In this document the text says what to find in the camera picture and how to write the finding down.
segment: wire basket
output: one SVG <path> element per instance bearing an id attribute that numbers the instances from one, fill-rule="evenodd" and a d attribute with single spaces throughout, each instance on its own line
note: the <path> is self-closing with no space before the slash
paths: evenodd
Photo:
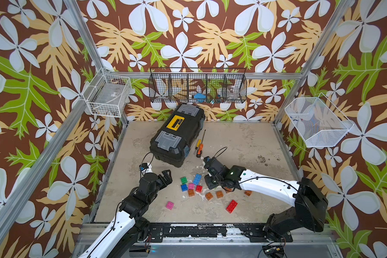
<path id="1" fill-rule="evenodd" d="M 102 75 L 86 99 L 90 113 L 98 116 L 121 117 L 131 88 L 129 77 Z"/>
<path id="2" fill-rule="evenodd" d="M 295 98 L 286 108 L 285 112 L 303 138 L 306 146 L 311 147 L 334 147 L 354 126 L 344 113 L 326 98 L 335 111 L 340 112 L 347 121 L 341 121 L 331 111 L 327 104 L 318 97 Z"/>
<path id="3" fill-rule="evenodd" d="M 243 73 L 229 73 L 226 69 L 212 72 L 150 72 L 149 99 L 151 102 L 201 103 L 235 102 L 246 100 L 247 80 Z"/>

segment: floor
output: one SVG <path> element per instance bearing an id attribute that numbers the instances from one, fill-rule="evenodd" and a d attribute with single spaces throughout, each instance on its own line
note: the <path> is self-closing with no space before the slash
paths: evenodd
<path id="1" fill-rule="evenodd" d="M 110 222 L 114 217 L 116 205 L 132 188 L 139 185 L 138 165 L 149 152 L 150 139 L 162 125 L 162 122 L 129 124 L 95 222 Z M 293 180 L 270 123 L 205 122 L 204 129 L 204 157 L 212 157 L 220 148 L 228 146 L 218 158 L 227 167 L 239 165 L 263 175 Z M 221 187 L 209 190 L 203 177 L 200 182 L 203 186 L 202 193 L 188 197 L 188 192 L 181 191 L 180 178 L 185 176 L 188 182 L 192 182 L 196 173 L 202 176 L 207 174 L 202 167 L 202 160 L 196 157 L 194 151 L 189 153 L 181 168 L 156 159 L 152 166 L 156 174 L 170 169 L 173 183 L 158 193 L 158 197 L 145 213 L 144 217 L 151 222 L 264 223 L 270 214 L 289 208 L 288 204 L 257 192 L 247 196 L 243 190 L 238 189 L 231 193 L 226 193 Z M 216 197 L 217 190 L 224 193 L 220 199 Z M 205 198 L 208 192 L 214 196 L 210 201 Z M 238 202 L 238 205 L 232 214 L 229 214 L 225 209 L 231 200 Z M 168 201 L 175 204 L 172 210 L 165 208 Z"/>

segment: toolbox lid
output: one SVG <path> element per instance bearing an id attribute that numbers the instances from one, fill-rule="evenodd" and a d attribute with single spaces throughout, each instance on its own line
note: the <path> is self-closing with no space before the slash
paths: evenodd
<path id="1" fill-rule="evenodd" d="M 182 104 L 178 108 L 178 112 L 185 113 L 187 115 L 196 116 L 196 114 L 199 112 L 199 108 L 194 105 L 189 104 Z"/>
<path id="2" fill-rule="evenodd" d="M 182 137 L 180 136 L 161 131 L 158 137 L 156 137 L 155 142 L 158 142 L 158 148 L 169 151 L 170 147 L 175 149 L 181 139 Z"/>

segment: dirt stain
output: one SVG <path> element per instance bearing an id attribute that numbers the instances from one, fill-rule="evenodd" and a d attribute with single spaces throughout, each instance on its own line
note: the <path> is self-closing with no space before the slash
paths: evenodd
<path id="1" fill-rule="evenodd" d="M 258 160 L 260 163 L 265 163 L 265 158 L 262 157 L 261 155 L 258 155 Z"/>

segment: toolbox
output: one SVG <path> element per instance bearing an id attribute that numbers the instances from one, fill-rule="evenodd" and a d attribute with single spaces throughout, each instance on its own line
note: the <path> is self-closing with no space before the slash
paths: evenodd
<path id="1" fill-rule="evenodd" d="M 205 112 L 192 104 L 180 104 L 150 140 L 156 159 L 179 168 L 203 127 Z"/>

